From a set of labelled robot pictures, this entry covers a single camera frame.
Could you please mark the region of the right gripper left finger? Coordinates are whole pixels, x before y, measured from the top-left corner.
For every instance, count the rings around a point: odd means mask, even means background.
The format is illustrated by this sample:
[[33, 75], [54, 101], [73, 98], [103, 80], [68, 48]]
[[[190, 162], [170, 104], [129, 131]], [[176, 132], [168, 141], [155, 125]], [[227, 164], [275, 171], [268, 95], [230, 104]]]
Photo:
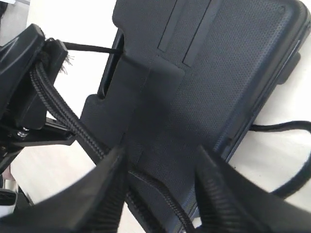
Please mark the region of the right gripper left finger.
[[126, 156], [114, 148], [72, 186], [0, 219], [2, 233], [116, 233], [126, 196]]

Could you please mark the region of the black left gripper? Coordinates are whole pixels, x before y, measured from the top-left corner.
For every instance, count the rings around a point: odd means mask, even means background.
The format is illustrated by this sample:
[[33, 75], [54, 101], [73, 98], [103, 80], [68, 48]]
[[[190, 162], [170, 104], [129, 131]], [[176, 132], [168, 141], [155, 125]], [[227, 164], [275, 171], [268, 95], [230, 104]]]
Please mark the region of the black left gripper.
[[[74, 134], [66, 127], [63, 101], [54, 88], [67, 59], [60, 40], [46, 40], [7, 107], [0, 112], [0, 171], [4, 172], [25, 147], [71, 145]], [[56, 120], [46, 117], [51, 113]]]

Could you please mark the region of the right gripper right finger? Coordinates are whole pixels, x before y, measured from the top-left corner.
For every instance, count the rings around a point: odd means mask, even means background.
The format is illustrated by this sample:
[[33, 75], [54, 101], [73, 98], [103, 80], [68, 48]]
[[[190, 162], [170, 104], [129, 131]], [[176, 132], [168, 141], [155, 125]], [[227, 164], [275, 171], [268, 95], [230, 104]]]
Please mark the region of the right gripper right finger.
[[221, 157], [197, 150], [201, 233], [309, 233], [311, 215], [250, 182]]

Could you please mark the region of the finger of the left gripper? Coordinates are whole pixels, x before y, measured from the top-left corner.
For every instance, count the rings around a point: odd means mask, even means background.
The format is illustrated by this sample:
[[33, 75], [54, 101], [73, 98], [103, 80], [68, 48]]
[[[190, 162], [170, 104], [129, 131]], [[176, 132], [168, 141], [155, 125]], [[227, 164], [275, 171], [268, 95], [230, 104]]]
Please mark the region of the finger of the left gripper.
[[43, 47], [45, 36], [31, 24], [0, 49], [0, 100], [8, 102], [20, 80]]

